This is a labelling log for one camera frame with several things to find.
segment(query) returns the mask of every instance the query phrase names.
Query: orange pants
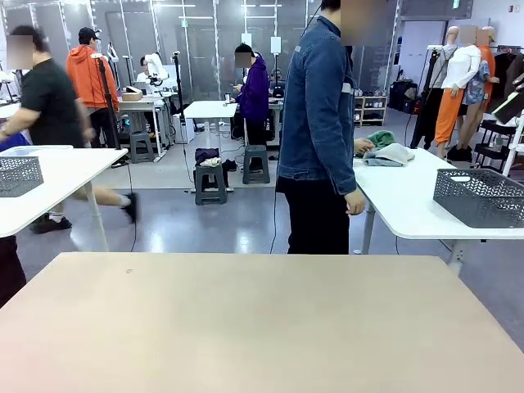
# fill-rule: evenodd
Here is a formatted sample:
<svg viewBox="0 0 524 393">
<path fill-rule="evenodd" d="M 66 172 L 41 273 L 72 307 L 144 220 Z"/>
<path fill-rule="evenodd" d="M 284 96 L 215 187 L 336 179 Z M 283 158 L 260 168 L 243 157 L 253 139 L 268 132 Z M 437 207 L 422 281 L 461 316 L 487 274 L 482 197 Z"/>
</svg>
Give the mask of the orange pants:
<svg viewBox="0 0 524 393">
<path fill-rule="evenodd" d="M 444 91 L 440 102 L 439 117 L 436 120 L 435 140 L 437 145 L 448 142 L 451 138 L 463 98 L 463 89 L 460 89 L 455 97 L 451 97 L 450 88 Z"/>
</svg>

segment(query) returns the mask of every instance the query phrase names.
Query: stool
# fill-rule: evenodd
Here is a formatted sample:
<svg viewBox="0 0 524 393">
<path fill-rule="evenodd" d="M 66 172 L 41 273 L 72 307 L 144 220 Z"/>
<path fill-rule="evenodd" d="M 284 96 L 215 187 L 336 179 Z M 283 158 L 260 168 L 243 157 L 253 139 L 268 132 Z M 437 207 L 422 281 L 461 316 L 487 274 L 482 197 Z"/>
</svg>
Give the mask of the stool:
<svg viewBox="0 0 524 393">
<path fill-rule="evenodd" d="M 131 133 L 129 135 L 129 145 L 131 146 L 131 162 L 133 164 L 155 160 L 155 153 L 153 152 L 148 133 Z M 137 153 L 137 147 L 145 147 L 147 152 Z"/>
<path fill-rule="evenodd" d="M 215 177 L 218 191 L 202 191 L 202 179 L 206 175 Z M 224 182 L 222 165 L 215 167 L 197 165 L 195 167 L 195 189 L 195 203 L 197 205 L 203 205 L 204 201 L 213 201 L 212 203 L 219 203 L 220 205 L 226 203 L 228 201 L 228 190 Z"/>
<path fill-rule="evenodd" d="M 249 164 L 253 158 L 260 158 L 262 160 L 262 173 L 250 173 Z M 268 151 L 263 145 L 248 145 L 244 153 L 244 176 L 242 182 L 244 184 L 250 183 L 269 183 L 269 164 Z"/>
</svg>

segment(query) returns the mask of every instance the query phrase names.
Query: mannequin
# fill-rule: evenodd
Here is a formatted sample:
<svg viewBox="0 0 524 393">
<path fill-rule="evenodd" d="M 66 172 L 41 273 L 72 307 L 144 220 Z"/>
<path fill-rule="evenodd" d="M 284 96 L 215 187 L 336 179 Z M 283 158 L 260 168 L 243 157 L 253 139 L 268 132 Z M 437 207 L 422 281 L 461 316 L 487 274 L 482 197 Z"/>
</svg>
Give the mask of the mannequin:
<svg viewBox="0 0 524 393">
<path fill-rule="evenodd" d="M 440 57 L 436 61 L 431 75 L 430 90 L 427 94 L 426 103 L 422 113 L 417 118 L 416 135 L 411 142 L 412 149 L 417 147 L 422 136 L 424 136 L 424 148 L 426 150 L 430 148 L 433 139 L 435 139 L 436 119 L 439 115 L 440 103 L 444 95 L 442 83 L 448 74 L 448 61 L 458 48 L 456 44 L 458 36 L 459 28 L 457 26 L 450 27 L 446 33 L 446 45 L 440 50 Z"/>
<path fill-rule="evenodd" d="M 464 89 L 475 76 L 481 64 L 481 50 L 475 46 L 475 34 L 463 34 L 465 47 L 457 49 L 449 60 L 448 74 L 442 83 L 444 95 L 440 104 L 439 115 L 436 121 L 436 144 L 438 156 L 445 157 L 445 144 L 453 132 L 460 104 L 464 97 Z"/>
<path fill-rule="evenodd" d="M 482 30 L 487 32 L 488 45 L 478 46 L 481 51 L 481 66 L 478 74 L 468 85 L 468 91 L 470 91 L 474 90 L 473 84 L 478 84 L 479 88 L 484 84 L 482 97 L 470 100 L 467 97 L 464 98 L 464 104 L 468 105 L 468 112 L 458 131 L 457 146 L 452 147 L 448 152 L 448 159 L 450 160 L 472 161 L 472 149 L 469 143 L 482 122 L 484 112 L 491 99 L 493 84 L 499 83 L 499 78 L 495 77 L 495 55 L 489 47 L 490 44 L 495 42 L 495 28 L 486 26 Z"/>
</svg>

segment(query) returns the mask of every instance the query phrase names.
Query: black basket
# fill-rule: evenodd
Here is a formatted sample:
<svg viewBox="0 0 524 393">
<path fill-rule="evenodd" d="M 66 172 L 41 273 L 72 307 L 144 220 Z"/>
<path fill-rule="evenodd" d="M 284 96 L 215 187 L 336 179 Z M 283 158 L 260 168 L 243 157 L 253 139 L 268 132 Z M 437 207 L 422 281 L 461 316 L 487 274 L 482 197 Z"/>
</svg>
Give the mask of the black basket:
<svg viewBox="0 0 524 393">
<path fill-rule="evenodd" d="M 438 169 L 433 199 L 472 228 L 524 228 L 524 186 L 491 169 Z"/>
<path fill-rule="evenodd" d="M 0 157 L 0 197 L 20 197 L 42 183 L 38 157 Z"/>
</svg>

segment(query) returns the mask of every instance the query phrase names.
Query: hand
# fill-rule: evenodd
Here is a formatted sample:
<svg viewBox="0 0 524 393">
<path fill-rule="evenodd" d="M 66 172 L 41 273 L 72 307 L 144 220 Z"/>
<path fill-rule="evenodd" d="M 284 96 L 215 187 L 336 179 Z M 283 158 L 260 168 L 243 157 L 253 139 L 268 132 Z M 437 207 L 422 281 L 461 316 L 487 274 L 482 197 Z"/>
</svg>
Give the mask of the hand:
<svg viewBox="0 0 524 393">
<path fill-rule="evenodd" d="M 84 142 L 86 143 L 91 142 L 95 138 L 96 135 L 97 133 L 95 132 L 94 129 L 85 129 L 83 132 Z"/>
<path fill-rule="evenodd" d="M 365 153 L 366 151 L 371 151 L 375 148 L 373 142 L 366 138 L 358 138 L 354 141 L 354 149 L 357 153 Z"/>
<path fill-rule="evenodd" d="M 347 202 L 348 210 L 346 213 L 348 215 L 359 215 L 364 211 L 364 208 L 366 207 L 366 198 L 364 198 L 364 195 L 358 188 L 352 193 L 344 195 L 344 198 Z"/>
<path fill-rule="evenodd" d="M 457 94 L 459 94 L 460 87 L 456 84 L 453 85 L 451 88 L 451 97 L 457 97 Z"/>
</svg>

